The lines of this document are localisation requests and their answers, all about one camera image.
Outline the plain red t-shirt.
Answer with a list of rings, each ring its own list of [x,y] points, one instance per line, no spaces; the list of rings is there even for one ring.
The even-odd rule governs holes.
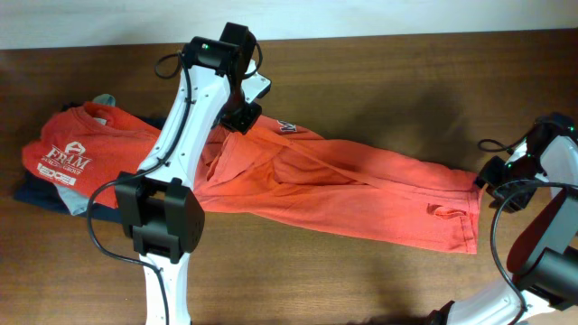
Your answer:
[[[216,128],[194,193],[209,212],[444,253],[475,254],[475,174],[260,117],[245,135]]]

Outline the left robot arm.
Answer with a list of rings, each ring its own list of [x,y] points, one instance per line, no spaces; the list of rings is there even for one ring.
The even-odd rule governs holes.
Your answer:
[[[205,214],[193,194],[210,131],[246,134],[271,88],[248,27],[227,23],[217,40],[195,37],[177,54],[180,83],[162,131],[134,174],[122,172],[115,194],[125,235],[144,268],[146,321],[189,324],[188,266]]]

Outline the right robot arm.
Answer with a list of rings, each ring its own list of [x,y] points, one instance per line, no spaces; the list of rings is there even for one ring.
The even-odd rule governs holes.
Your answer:
[[[494,143],[476,179],[493,198],[489,245],[501,275],[462,301],[450,301],[427,325],[519,324],[577,303],[577,127],[569,116],[540,116],[516,142]],[[497,233],[503,213],[525,209],[539,189],[551,199],[500,261]]]

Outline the folded red printed t-shirt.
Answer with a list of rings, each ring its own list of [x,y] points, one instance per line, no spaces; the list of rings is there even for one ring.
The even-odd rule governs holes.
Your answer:
[[[136,173],[160,130],[118,107],[86,102],[54,115],[22,150],[36,177],[90,196],[120,172]]]

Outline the folded navy blue t-shirt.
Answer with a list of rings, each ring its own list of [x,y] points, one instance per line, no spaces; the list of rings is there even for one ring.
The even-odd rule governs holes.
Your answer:
[[[138,118],[159,130],[163,128],[166,121],[166,117],[138,116]],[[51,212],[70,215],[68,209],[60,199],[55,185],[56,184],[34,176],[30,172],[25,172],[24,182],[17,190],[15,190],[13,197],[17,201],[40,207]],[[93,212],[93,219],[114,222],[117,224],[121,222],[120,214],[116,209],[95,203],[91,211]],[[86,212],[87,211],[77,215],[76,217],[85,218]]]

